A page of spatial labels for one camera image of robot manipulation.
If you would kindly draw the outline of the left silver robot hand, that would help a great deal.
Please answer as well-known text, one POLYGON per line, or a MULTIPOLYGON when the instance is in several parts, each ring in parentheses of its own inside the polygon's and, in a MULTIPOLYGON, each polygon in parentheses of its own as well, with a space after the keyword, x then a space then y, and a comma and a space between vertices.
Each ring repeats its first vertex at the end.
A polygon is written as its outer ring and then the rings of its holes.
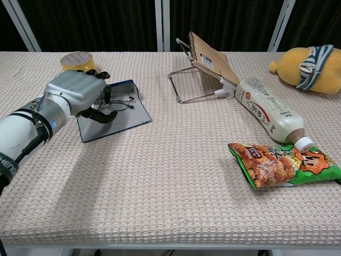
POLYGON ((67 70, 51 80, 45 91, 61 96, 69 104, 73 116, 92 119, 101 124, 111 123, 117 116, 116 110, 104 114, 92 107, 97 99, 102 96, 107 101, 111 97, 111 87, 105 82, 110 78, 106 71, 98 73, 91 69, 87 72, 81 70, 67 70))

